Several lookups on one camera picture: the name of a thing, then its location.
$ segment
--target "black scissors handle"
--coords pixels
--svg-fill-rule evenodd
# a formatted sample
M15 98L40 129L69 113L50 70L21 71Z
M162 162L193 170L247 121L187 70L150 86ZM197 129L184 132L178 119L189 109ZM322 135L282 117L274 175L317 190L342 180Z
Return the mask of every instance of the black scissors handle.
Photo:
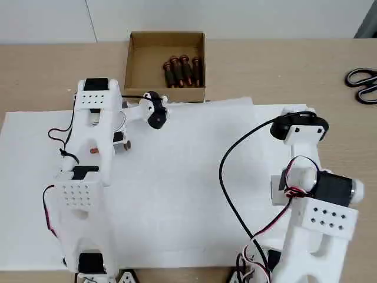
M353 81L352 77L356 74L367 74L368 78L359 81ZM360 87L362 85L370 86L377 81L377 71L369 68L357 68L349 72L345 77L345 84L348 87Z
M359 81L353 81L352 77L356 74L367 74L368 78L361 79ZM362 104L377 104L377 99L367 100L363 98L364 94L371 93L377 90L377 71L369 68L357 68L349 72L345 77L345 84L348 87L360 87L365 86L362 90L356 93L356 100Z

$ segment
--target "white plastic bracket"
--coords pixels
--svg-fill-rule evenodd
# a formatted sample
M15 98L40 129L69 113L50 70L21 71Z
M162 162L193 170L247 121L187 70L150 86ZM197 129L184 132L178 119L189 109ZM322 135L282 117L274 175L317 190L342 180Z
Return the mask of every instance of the white plastic bracket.
M358 211L355 209L312 198L294 199L273 282L297 283L307 275L315 277L320 283L339 282L357 218ZM310 249L313 234L322 235L316 252Z
M118 273L114 235L104 202L104 188L98 172L88 172L84 180L71 180L72 172L61 173L55 182L58 198L58 238L67 268L78 272L83 252L102 254L107 276Z

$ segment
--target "wooden table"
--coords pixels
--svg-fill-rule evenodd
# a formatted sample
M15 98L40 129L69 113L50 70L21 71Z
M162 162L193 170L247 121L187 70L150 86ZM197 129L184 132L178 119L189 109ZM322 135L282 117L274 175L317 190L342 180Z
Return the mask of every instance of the wooden table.
M208 41L206 99L251 96L256 104L306 103L330 124L321 164L366 185L342 282L374 282L377 261L377 106L343 84L355 67L377 67L376 40ZM67 110L77 81L124 82L127 43L0 46L0 123L6 111ZM225 282L228 268L142 269L149 282ZM1 272L0 283L69 282L67 272Z

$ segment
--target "white sheet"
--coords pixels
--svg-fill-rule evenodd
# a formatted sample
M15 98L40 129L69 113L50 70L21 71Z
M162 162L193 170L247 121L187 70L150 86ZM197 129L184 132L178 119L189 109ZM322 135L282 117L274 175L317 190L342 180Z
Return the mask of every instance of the white sheet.
M161 130L129 123L129 152L115 156L106 201L123 267L234 265L248 243L219 185L225 151L282 105L253 106L241 98L172 107ZM59 244L46 229L42 191L61 163L60 144L47 137L66 127L70 111L7 113L0 135L0 270L65 269ZM270 201L270 175L290 148L269 127L229 156L224 183L251 231L281 207ZM281 245L289 215L263 239Z

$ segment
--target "open cardboard box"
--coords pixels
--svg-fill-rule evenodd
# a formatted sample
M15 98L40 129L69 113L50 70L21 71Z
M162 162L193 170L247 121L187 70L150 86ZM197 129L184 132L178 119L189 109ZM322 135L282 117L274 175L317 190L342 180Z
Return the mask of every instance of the open cardboard box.
M199 56L203 62L203 87L168 88L163 64L173 55ZM125 71L125 93L141 96L154 90L167 95L169 101L204 101L206 72L204 34L202 32L132 32Z

